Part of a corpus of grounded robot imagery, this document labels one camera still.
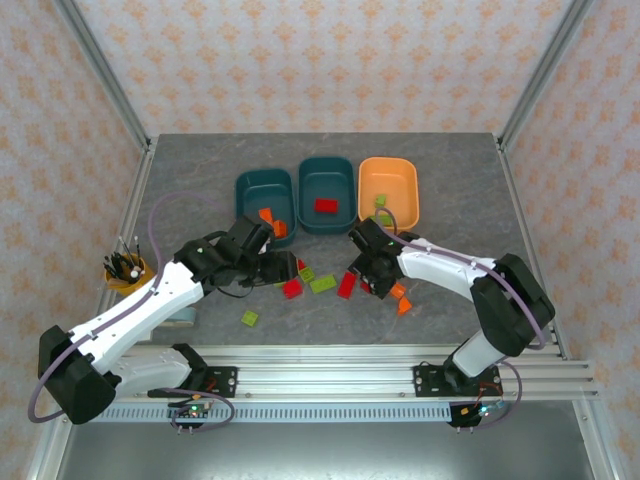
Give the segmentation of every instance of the orange lego brick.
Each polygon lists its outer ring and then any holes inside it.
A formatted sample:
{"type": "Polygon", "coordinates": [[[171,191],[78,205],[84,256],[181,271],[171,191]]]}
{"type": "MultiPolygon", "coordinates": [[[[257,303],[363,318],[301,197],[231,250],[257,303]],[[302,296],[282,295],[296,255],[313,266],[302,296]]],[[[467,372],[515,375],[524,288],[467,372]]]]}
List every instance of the orange lego brick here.
{"type": "Polygon", "coordinates": [[[407,297],[402,297],[398,302],[398,315],[404,315],[409,310],[411,310],[412,307],[413,305],[411,305],[411,302],[407,299],[407,297]]]}
{"type": "Polygon", "coordinates": [[[270,208],[261,208],[258,210],[258,215],[260,218],[267,222],[269,225],[273,225],[273,214],[271,213],[270,208]]]}
{"type": "Polygon", "coordinates": [[[276,238],[284,238],[287,236],[287,224],[282,220],[276,220],[273,222],[273,231],[276,234],[276,238]]]}
{"type": "Polygon", "coordinates": [[[393,288],[391,289],[391,296],[393,298],[397,298],[398,300],[400,300],[402,297],[404,297],[404,293],[407,291],[407,287],[404,287],[402,285],[400,285],[398,282],[396,282],[396,284],[393,286],[393,288]]]}

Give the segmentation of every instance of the wall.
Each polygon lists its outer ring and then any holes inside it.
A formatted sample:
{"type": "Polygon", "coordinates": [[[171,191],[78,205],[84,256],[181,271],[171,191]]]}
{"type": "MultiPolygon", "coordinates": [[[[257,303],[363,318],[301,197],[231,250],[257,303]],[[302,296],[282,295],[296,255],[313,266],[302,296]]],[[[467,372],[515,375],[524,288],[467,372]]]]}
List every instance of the wall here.
{"type": "Polygon", "coordinates": [[[0,478],[24,478],[38,338],[90,318],[139,150],[51,0],[0,3],[0,478]]]}
{"type": "Polygon", "coordinates": [[[569,0],[79,0],[150,135],[502,130],[569,0]]]}
{"type": "Polygon", "coordinates": [[[640,470],[640,9],[594,3],[510,161],[571,353],[640,470]]]}

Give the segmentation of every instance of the cable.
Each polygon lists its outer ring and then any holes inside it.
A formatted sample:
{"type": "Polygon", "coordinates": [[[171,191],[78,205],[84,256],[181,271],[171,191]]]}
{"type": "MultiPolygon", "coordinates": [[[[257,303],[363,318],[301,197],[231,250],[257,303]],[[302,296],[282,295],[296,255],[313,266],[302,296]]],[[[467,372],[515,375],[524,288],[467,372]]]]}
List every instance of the cable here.
{"type": "MultiPolygon", "coordinates": [[[[221,397],[220,395],[216,395],[215,393],[197,392],[195,390],[183,390],[182,388],[161,388],[160,390],[163,390],[163,391],[169,392],[169,393],[180,393],[180,394],[183,394],[183,395],[200,395],[201,397],[207,397],[207,398],[212,398],[214,400],[220,400],[227,407],[229,407],[230,411],[229,411],[229,416],[227,418],[225,418],[221,422],[213,423],[213,424],[206,425],[206,426],[203,425],[203,426],[198,427],[196,429],[189,429],[189,431],[192,432],[192,433],[202,433],[202,432],[206,432],[206,431],[209,431],[209,430],[215,430],[217,428],[224,427],[229,422],[231,422],[231,420],[233,420],[233,418],[236,416],[236,407],[233,406],[233,403],[231,403],[227,398],[221,397]]],[[[178,432],[180,432],[181,427],[176,423],[176,418],[181,413],[184,413],[187,410],[189,410],[189,408],[191,408],[189,405],[181,407],[178,410],[176,410],[175,412],[173,412],[173,415],[171,416],[171,426],[173,428],[175,428],[178,432]]]]}
{"type": "Polygon", "coordinates": [[[516,367],[511,365],[509,362],[505,362],[503,360],[500,363],[502,365],[505,365],[506,367],[509,367],[513,371],[514,375],[516,376],[516,381],[518,382],[518,395],[515,401],[513,402],[513,406],[509,409],[507,413],[501,416],[498,420],[494,420],[493,422],[487,423],[485,425],[478,425],[477,427],[473,427],[473,428],[461,428],[461,430],[465,430],[465,431],[486,430],[487,428],[495,427],[496,425],[499,425],[500,423],[504,422],[507,418],[509,418],[511,415],[513,415],[513,412],[515,412],[516,408],[518,408],[518,405],[520,405],[520,401],[522,400],[522,377],[520,377],[520,373],[518,372],[518,370],[516,370],[516,367]]]}
{"type": "Polygon", "coordinates": [[[251,285],[251,287],[249,288],[249,291],[247,293],[245,293],[244,295],[236,295],[235,293],[229,293],[225,290],[222,290],[220,287],[216,287],[217,290],[222,293],[223,295],[226,295],[227,297],[232,297],[232,298],[244,298],[244,297],[248,297],[249,294],[251,292],[253,292],[253,287],[254,285],[251,285]]]}
{"type": "Polygon", "coordinates": [[[458,255],[455,252],[450,252],[448,250],[442,250],[442,249],[440,249],[438,247],[434,247],[432,245],[429,245],[428,247],[423,247],[422,245],[416,245],[415,243],[411,243],[411,242],[407,242],[406,240],[403,240],[402,238],[400,238],[397,235],[396,220],[395,220],[395,217],[393,216],[393,213],[391,213],[391,210],[389,210],[388,208],[384,208],[384,207],[376,208],[375,222],[378,224],[380,229],[385,233],[385,235],[387,235],[393,241],[398,242],[401,245],[404,245],[404,246],[409,247],[409,248],[413,248],[414,250],[420,250],[420,251],[426,252],[428,254],[434,254],[434,255],[440,255],[441,257],[453,258],[454,260],[466,263],[467,265],[470,265],[472,267],[478,267],[483,272],[491,275],[491,277],[496,282],[498,282],[511,295],[511,297],[516,301],[516,303],[518,304],[518,306],[520,307],[520,309],[522,310],[524,315],[527,317],[527,320],[529,320],[529,323],[531,324],[531,328],[535,332],[536,337],[538,337],[538,341],[540,343],[538,345],[528,345],[527,348],[529,348],[531,350],[542,350],[545,347],[547,341],[544,338],[544,335],[542,333],[542,330],[540,329],[540,326],[538,325],[538,322],[536,322],[535,317],[531,313],[531,310],[529,310],[529,307],[527,307],[526,303],[524,303],[524,300],[522,300],[520,295],[518,295],[518,292],[516,292],[513,289],[513,287],[511,285],[509,285],[509,282],[507,282],[504,278],[502,278],[502,276],[500,276],[500,274],[496,273],[491,268],[486,267],[486,266],[484,266],[483,264],[481,264],[479,262],[475,262],[473,260],[469,260],[468,258],[463,257],[462,255],[458,255]],[[385,212],[391,217],[391,220],[393,221],[393,228],[394,228],[394,231],[396,233],[391,233],[391,232],[387,231],[387,229],[384,227],[382,221],[380,220],[380,212],[385,212]]]}
{"type": "Polygon", "coordinates": [[[51,378],[51,375],[53,375],[53,372],[55,372],[56,369],[73,352],[75,352],[79,347],[81,347],[87,341],[91,340],[92,338],[95,338],[95,336],[98,335],[99,333],[105,331],[109,327],[112,327],[113,325],[115,325],[117,322],[119,322],[123,318],[126,318],[128,315],[130,315],[133,312],[135,312],[136,310],[138,310],[142,305],[144,305],[144,303],[147,300],[149,300],[149,298],[151,298],[151,296],[153,295],[153,292],[155,291],[155,289],[158,287],[158,285],[160,285],[160,282],[162,281],[162,274],[164,273],[164,261],[162,259],[162,254],[160,253],[160,248],[158,247],[158,244],[157,244],[157,242],[155,240],[155,237],[153,236],[153,230],[154,230],[153,227],[154,227],[155,216],[156,216],[156,212],[158,211],[158,208],[163,203],[165,203],[165,202],[167,202],[169,200],[174,200],[176,198],[180,198],[180,197],[197,198],[199,200],[202,200],[205,203],[208,203],[210,205],[216,206],[215,202],[213,202],[212,200],[208,199],[204,195],[200,195],[198,193],[189,192],[189,191],[179,191],[179,192],[168,193],[168,194],[164,195],[163,197],[161,197],[158,201],[156,201],[156,203],[151,208],[151,213],[149,213],[149,219],[147,221],[147,233],[149,235],[149,243],[151,244],[151,248],[153,249],[153,253],[154,253],[155,257],[156,257],[156,262],[158,264],[158,273],[155,276],[155,279],[153,281],[153,284],[152,284],[151,288],[147,291],[147,293],[144,294],[144,296],[140,300],[138,300],[131,307],[127,308],[126,310],[124,310],[120,314],[116,315],[111,320],[109,320],[109,321],[105,322],[104,324],[100,325],[93,332],[91,332],[91,334],[87,334],[84,337],[80,338],[77,342],[69,345],[51,363],[51,365],[49,365],[49,368],[47,368],[47,370],[45,370],[45,372],[42,374],[42,376],[38,379],[38,383],[36,384],[33,392],[31,393],[31,397],[29,398],[29,404],[27,405],[27,416],[29,417],[29,420],[31,420],[33,423],[48,422],[49,420],[53,420],[53,419],[59,417],[60,415],[62,415],[64,413],[62,410],[58,410],[57,412],[54,412],[54,413],[52,413],[50,415],[46,415],[44,417],[38,417],[36,415],[36,411],[35,410],[36,410],[36,403],[38,401],[38,397],[40,396],[40,393],[42,392],[42,389],[44,388],[45,383],[47,383],[47,381],[49,381],[49,378],[51,378]]]}

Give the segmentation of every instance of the green lego brick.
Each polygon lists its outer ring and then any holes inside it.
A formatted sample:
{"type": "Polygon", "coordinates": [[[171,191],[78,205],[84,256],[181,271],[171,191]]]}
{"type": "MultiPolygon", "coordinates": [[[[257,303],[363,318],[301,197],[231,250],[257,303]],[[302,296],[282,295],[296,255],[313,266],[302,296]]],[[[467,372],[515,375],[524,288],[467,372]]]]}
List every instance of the green lego brick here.
{"type": "Polygon", "coordinates": [[[251,310],[247,310],[245,314],[242,316],[242,320],[241,320],[242,323],[244,323],[245,325],[249,325],[250,327],[253,327],[257,321],[258,321],[258,314],[252,312],[251,310]]]}
{"type": "Polygon", "coordinates": [[[387,196],[386,195],[378,195],[378,196],[376,196],[376,202],[375,202],[376,207],[384,207],[385,203],[387,203],[387,196]]]}
{"type": "MultiPolygon", "coordinates": [[[[376,220],[375,215],[370,215],[369,218],[372,218],[374,222],[376,220]]],[[[389,215],[380,214],[379,218],[385,227],[393,227],[393,220],[391,220],[389,215]]]]}
{"type": "Polygon", "coordinates": [[[311,267],[304,267],[298,273],[300,274],[300,278],[304,283],[309,283],[314,278],[316,278],[316,274],[313,273],[313,270],[311,270],[311,267]]]}
{"type": "Polygon", "coordinates": [[[333,275],[327,275],[311,282],[311,290],[313,293],[322,293],[338,285],[333,275]]]}

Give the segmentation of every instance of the toy block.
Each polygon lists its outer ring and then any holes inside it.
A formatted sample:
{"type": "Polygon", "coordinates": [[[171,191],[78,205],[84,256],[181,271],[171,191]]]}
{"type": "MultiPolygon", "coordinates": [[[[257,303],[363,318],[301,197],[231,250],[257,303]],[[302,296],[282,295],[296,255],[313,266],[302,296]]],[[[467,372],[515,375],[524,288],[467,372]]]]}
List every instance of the toy block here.
{"type": "Polygon", "coordinates": [[[317,213],[338,213],[338,201],[331,198],[316,198],[314,210],[317,213]]]}
{"type": "Polygon", "coordinates": [[[247,310],[242,316],[242,320],[240,321],[245,325],[249,325],[250,327],[253,327],[258,321],[258,314],[250,310],[247,310]]]}
{"type": "Polygon", "coordinates": [[[393,288],[391,288],[391,296],[393,298],[397,298],[398,300],[400,300],[402,297],[404,297],[404,293],[407,291],[407,287],[404,287],[402,285],[400,285],[398,282],[395,283],[395,285],[393,286],[393,288]]]}
{"type": "Polygon", "coordinates": [[[322,293],[326,290],[330,290],[337,285],[336,279],[333,275],[327,275],[311,282],[311,290],[313,293],[322,293]]]}
{"type": "Polygon", "coordinates": [[[276,238],[284,238],[287,236],[287,224],[282,220],[276,220],[273,222],[273,231],[276,234],[276,238]]]}
{"type": "Polygon", "coordinates": [[[311,267],[304,267],[302,270],[298,272],[300,274],[300,278],[304,283],[311,282],[314,278],[316,278],[316,274],[313,273],[311,267]]]}
{"type": "Polygon", "coordinates": [[[302,285],[300,285],[300,281],[297,278],[294,278],[284,284],[282,291],[284,292],[284,296],[291,300],[292,298],[300,295],[303,292],[303,289],[302,285]]]}
{"type": "Polygon", "coordinates": [[[376,201],[375,201],[375,206],[376,207],[384,207],[385,203],[387,203],[387,196],[386,195],[377,195],[376,196],[376,201]]]}
{"type": "Polygon", "coordinates": [[[398,302],[398,315],[404,315],[409,310],[411,310],[412,307],[413,305],[411,305],[411,302],[407,299],[407,297],[402,297],[398,302]]]}
{"type": "MultiPolygon", "coordinates": [[[[373,219],[374,222],[376,221],[375,215],[371,215],[369,218],[373,219]]],[[[393,227],[393,220],[391,220],[389,215],[380,214],[378,218],[385,227],[393,227]]]]}
{"type": "Polygon", "coordinates": [[[353,287],[356,284],[356,277],[351,272],[346,272],[344,277],[342,277],[342,282],[340,282],[340,287],[338,288],[338,296],[342,298],[346,298],[349,300],[351,298],[351,294],[353,293],[353,287]]]}
{"type": "Polygon", "coordinates": [[[269,225],[273,225],[273,214],[271,213],[270,208],[261,208],[260,210],[258,210],[258,215],[269,225]]]}

